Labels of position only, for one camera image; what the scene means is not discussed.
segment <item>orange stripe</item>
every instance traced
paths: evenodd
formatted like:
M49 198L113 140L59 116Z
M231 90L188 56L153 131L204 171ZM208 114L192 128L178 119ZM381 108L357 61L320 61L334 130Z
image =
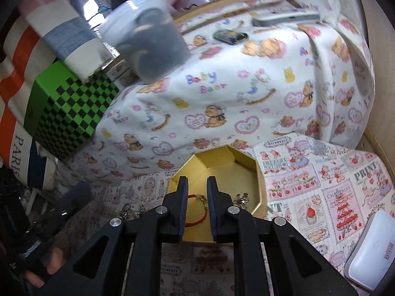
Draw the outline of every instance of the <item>orange stripe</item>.
M8 105L9 100L19 91L23 82L24 78L16 70L0 82L0 96L6 105Z
M24 76L27 62L29 61L32 51L39 41L39 35L33 30L32 27L27 27L19 39L17 47L15 48L12 62L15 70Z
M3 158L4 164L9 168L9 153L11 151L12 138L15 131L16 118L5 106L3 116L0 121L0 156Z
M40 37L31 27L27 27L20 37L12 59L14 70L7 78L0 81L0 96L6 104L22 87L27 63L39 39Z

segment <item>black and green checkered pattern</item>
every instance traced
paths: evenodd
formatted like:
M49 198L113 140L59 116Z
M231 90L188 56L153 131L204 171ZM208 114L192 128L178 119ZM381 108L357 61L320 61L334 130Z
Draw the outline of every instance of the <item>black and green checkered pattern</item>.
M24 127L62 161L93 135L117 93L104 73L98 72L82 84L58 61L35 79Z

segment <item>silver charm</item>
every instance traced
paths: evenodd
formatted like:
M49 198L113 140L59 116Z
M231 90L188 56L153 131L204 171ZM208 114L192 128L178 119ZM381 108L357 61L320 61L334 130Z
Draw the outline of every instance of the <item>silver charm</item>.
M233 201L233 204L236 205L237 207L246 210L247 209L247 204L250 201L248 198L248 194L244 193L242 195L237 194L236 199Z
M141 218L145 213L145 208L143 205L140 205L139 210L137 212L137 218Z
M128 204L125 204L125 205L122 207L120 217L121 217L123 220L128 220L128 219L129 219L129 210L131 210L131 209L132 209L132 206L131 206L129 203L128 203Z

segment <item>keychain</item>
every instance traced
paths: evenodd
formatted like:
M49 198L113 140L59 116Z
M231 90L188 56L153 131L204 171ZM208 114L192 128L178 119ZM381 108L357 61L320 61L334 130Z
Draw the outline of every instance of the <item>keychain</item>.
M247 41L248 34L228 29L221 29L214 32L213 38L230 45L235 45Z

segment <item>finger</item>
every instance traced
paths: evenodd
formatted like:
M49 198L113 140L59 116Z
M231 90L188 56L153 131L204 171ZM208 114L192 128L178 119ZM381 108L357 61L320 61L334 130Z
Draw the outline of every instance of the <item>finger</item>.
M58 247L54 247L51 253L51 260L47 265L47 272L50 275L56 273L64 264L63 251Z
M42 281L42 279L32 272L27 271L25 273L25 277L28 280L28 282L35 287L40 288L44 285L44 282Z

